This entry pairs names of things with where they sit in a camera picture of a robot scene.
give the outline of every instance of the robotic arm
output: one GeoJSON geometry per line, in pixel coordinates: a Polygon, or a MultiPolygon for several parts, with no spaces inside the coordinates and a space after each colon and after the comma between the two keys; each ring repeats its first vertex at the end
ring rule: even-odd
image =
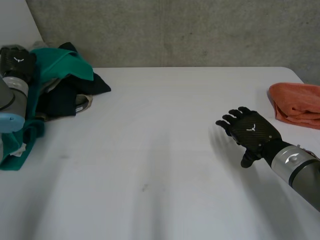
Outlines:
{"type": "Polygon", "coordinates": [[[282,141],[275,127],[256,111],[239,107],[229,114],[222,117],[225,121],[215,124],[246,148],[241,166],[249,168],[264,158],[278,176],[320,212],[319,159],[310,151],[282,141]]]}
{"type": "Polygon", "coordinates": [[[14,45],[0,50],[0,134],[17,132],[24,126],[29,84],[36,56],[14,45]]]}

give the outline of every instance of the green cloth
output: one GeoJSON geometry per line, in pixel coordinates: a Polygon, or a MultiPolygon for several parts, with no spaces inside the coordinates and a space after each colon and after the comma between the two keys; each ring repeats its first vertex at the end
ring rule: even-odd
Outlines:
{"type": "Polygon", "coordinates": [[[64,79],[71,74],[80,79],[94,80],[94,71],[77,52],[60,48],[38,48],[31,51],[36,55],[36,67],[40,79],[46,83],[51,79],[64,79]]]}
{"type": "Polygon", "coordinates": [[[63,79],[68,75],[93,81],[92,67],[76,52],[59,48],[40,48],[31,51],[36,54],[36,73],[34,81],[29,86],[26,104],[25,123],[20,131],[3,133],[3,158],[0,159],[1,170],[19,170],[26,161],[36,139],[45,133],[45,124],[35,119],[36,107],[42,84],[51,79],[63,79]],[[22,143],[26,144],[25,151],[20,157],[11,156],[22,143]]]}
{"type": "Polygon", "coordinates": [[[1,170],[19,170],[25,163],[31,152],[36,139],[45,133],[45,124],[42,120],[27,120],[23,129],[13,133],[3,133],[3,160],[0,164],[1,170]],[[10,153],[17,151],[22,143],[25,143],[25,151],[21,156],[10,156],[10,153]]]}

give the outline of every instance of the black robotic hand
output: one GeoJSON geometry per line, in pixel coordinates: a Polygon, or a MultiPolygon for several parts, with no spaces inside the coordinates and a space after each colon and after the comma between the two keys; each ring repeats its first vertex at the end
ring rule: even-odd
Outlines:
{"type": "Polygon", "coordinates": [[[216,125],[224,128],[226,134],[233,137],[238,145],[246,148],[241,166],[248,168],[255,160],[262,158],[264,145],[272,140],[281,140],[281,135],[275,127],[256,111],[241,106],[229,111],[231,115],[224,115],[223,120],[216,121],[216,125]]]}
{"type": "Polygon", "coordinates": [[[19,45],[3,46],[0,49],[0,73],[2,77],[17,77],[27,84],[36,69],[36,55],[19,45]]]}

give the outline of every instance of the concrete wall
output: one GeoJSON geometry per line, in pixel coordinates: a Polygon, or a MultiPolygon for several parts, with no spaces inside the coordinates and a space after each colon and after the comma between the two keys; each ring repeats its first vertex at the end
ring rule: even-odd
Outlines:
{"type": "Polygon", "coordinates": [[[283,66],[320,83],[319,0],[27,0],[94,67],[283,66]]]}

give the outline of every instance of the orange towel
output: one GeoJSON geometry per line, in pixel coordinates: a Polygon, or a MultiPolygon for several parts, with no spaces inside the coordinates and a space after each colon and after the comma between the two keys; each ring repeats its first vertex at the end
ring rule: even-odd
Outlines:
{"type": "Polygon", "coordinates": [[[303,83],[276,83],[269,88],[275,118],[320,130],[320,86],[303,83]]]}

